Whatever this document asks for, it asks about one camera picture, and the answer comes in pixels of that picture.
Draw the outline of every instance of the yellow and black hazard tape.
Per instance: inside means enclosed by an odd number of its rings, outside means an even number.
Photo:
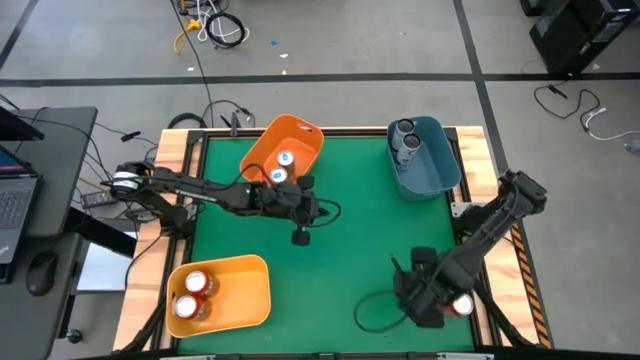
[[[531,315],[533,315],[533,323],[536,327],[538,340],[540,344],[551,349],[553,347],[550,336],[551,332],[549,331],[548,321],[544,315],[542,301],[536,290],[536,281],[531,271],[529,256],[525,250],[524,243],[522,242],[522,234],[517,224],[511,227],[511,239],[516,249],[516,256],[518,257],[524,287],[527,291],[527,299],[529,300],[529,307],[531,308]]]

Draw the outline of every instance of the black desk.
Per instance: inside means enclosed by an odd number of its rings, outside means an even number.
[[[37,111],[14,114],[33,118]],[[97,109],[89,107],[45,109],[38,119],[91,134],[96,115]],[[0,359],[47,358],[53,340],[65,336],[75,299],[70,284],[80,272],[82,240],[129,257],[135,249],[131,237],[70,207],[89,143],[87,136],[56,124],[35,121],[33,126],[45,135],[44,140],[25,141],[16,155],[43,176],[42,187],[12,264],[12,282],[0,285]],[[18,142],[2,144],[11,151],[18,147]],[[59,257],[54,289],[43,297],[33,297],[26,289],[26,270],[35,255],[51,246]]]

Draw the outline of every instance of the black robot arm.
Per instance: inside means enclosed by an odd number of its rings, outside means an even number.
[[[329,214],[319,206],[311,191],[312,177],[300,177],[297,184],[235,181],[219,184],[167,168],[155,168],[148,162],[129,162],[119,165],[114,179],[107,184],[115,199],[138,203],[160,219],[164,232],[183,238],[193,235],[192,216],[184,206],[169,203],[161,193],[214,203],[238,216],[289,219],[297,226],[293,233],[296,245],[308,245],[309,234],[305,226]]]
[[[454,220],[454,235],[462,245],[436,255],[432,248],[411,250],[411,271],[396,268],[394,289],[399,306],[420,327],[444,326],[439,309],[475,289],[487,310],[514,346],[529,345],[477,283],[485,255],[527,215],[538,214],[546,204],[546,190],[523,172],[507,170],[500,177],[498,196],[484,206],[471,206]]]

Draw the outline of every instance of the can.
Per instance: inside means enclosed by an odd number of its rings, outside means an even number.
[[[178,298],[173,310],[183,319],[203,320],[209,314],[209,303],[196,296],[185,295]]]
[[[473,298],[469,294],[462,294],[450,304],[442,308],[442,312],[451,317],[465,317],[473,312]]]
[[[402,140],[402,146],[398,149],[396,154],[396,161],[398,162],[398,170],[407,170],[411,160],[418,152],[420,148],[420,138],[414,134],[409,134]]]
[[[190,272],[184,283],[191,294],[201,298],[207,298],[213,295],[216,289],[213,276],[202,271]]]
[[[402,146],[402,140],[404,137],[413,133],[415,124],[409,119],[401,119],[396,122],[395,129],[393,130],[393,137],[391,138],[391,148],[398,150]]]
[[[277,167],[271,170],[271,180],[273,180],[276,185],[282,184],[283,182],[287,181],[288,177],[289,174],[287,173],[287,170],[281,167]]]
[[[295,157],[293,156],[293,153],[288,150],[280,151],[280,153],[278,153],[277,161],[278,166],[287,170],[287,173],[289,174],[289,181],[293,182],[296,177]]]

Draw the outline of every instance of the computer mouse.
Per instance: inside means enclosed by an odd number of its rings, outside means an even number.
[[[58,254],[45,251],[36,255],[27,270],[27,290],[33,296],[46,295],[52,288],[58,266]]]

